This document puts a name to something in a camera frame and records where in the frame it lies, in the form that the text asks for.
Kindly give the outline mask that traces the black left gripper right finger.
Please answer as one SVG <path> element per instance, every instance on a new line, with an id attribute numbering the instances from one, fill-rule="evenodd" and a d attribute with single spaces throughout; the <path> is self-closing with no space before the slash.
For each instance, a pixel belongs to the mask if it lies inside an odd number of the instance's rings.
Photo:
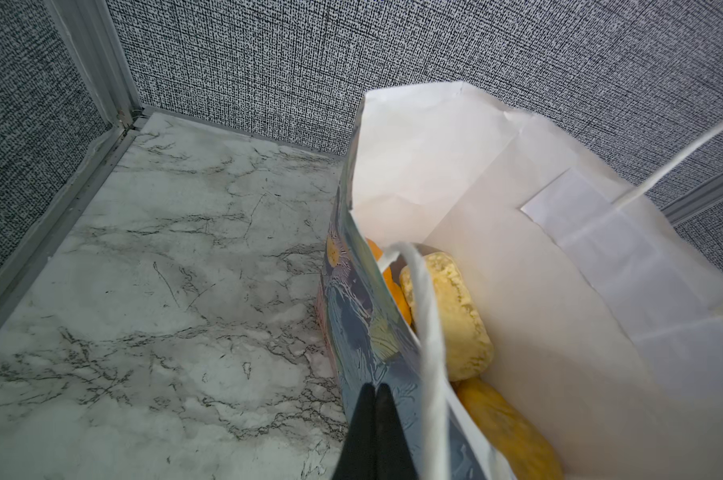
<path id="1" fill-rule="evenodd" d="M 375 396 L 375 474 L 381 480 L 417 480 L 393 392 L 387 384 Z"/>

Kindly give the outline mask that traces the long fake bread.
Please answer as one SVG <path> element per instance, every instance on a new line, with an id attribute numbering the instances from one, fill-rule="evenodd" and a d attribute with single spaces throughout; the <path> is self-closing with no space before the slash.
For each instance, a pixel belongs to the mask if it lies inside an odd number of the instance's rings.
<path id="1" fill-rule="evenodd" d="M 383 256 L 383 250 L 373 242 L 373 240 L 367 238 L 367 245 L 369 245 L 369 249 L 371 249 L 371 253 L 373 253 L 373 257 L 375 257 L 375 260 L 380 260 L 381 256 Z M 389 293 L 391 293 L 391 297 L 393 297 L 393 300 L 395 300 L 395 303 L 397 303 L 397 309 L 399 309 L 399 313 L 401 313 L 401 317 L 403 317 L 403 320 L 405 320 L 405 323 L 407 325 L 411 326 L 413 324 L 413 317 L 411 317 L 411 308 L 409 308 L 409 303 L 407 303 L 407 299 L 405 299 L 405 295 L 403 295 L 403 290 L 401 290 L 401 286 L 393 280 L 393 274 L 391 274 L 391 268 L 387 268 L 381 275 L 383 275 L 383 280 L 385 280 L 385 285 L 387 285 L 387 289 L 389 289 Z"/>

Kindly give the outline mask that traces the fake croissant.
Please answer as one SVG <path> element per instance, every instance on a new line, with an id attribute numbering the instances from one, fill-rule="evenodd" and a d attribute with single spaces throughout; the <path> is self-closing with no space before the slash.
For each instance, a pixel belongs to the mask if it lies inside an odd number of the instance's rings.
<path id="1" fill-rule="evenodd" d="M 447 377 L 453 383 L 477 377 L 493 362 L 495 347 L 471 292 L 449 254 L 433 252 L 423 259 L 437 298 L 445 340 Z"/>
<path id="2" fill-rule="evenodd" d="M 457 398 L 517 479 L 563 479 L 557 453 L 537 428 L 479 377 L 453 386 Z"/>

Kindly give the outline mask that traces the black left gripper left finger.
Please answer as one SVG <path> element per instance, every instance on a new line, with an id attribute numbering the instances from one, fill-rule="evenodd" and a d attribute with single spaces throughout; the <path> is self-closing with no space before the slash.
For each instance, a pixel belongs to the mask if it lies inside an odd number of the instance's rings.
<path id="1" fill-rule="evenodd" d="M 377 478 L 375 386 L 365 384 L 357 401 L 333 480 Z"/>

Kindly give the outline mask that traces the floral white paper bag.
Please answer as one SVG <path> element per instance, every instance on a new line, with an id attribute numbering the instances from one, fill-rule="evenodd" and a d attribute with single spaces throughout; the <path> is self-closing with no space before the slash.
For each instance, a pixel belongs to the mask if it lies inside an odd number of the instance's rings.
<path id="1" fill-rule="evenodd" d="M 465 82 L 363 96 L 318 310 L 352 413 L 387 384 L 423 468 L 421 336 L 371 246 L 457 263 L 483 378 L 575 479 L 723 479 L 723 272 L 551 120 Z"/>

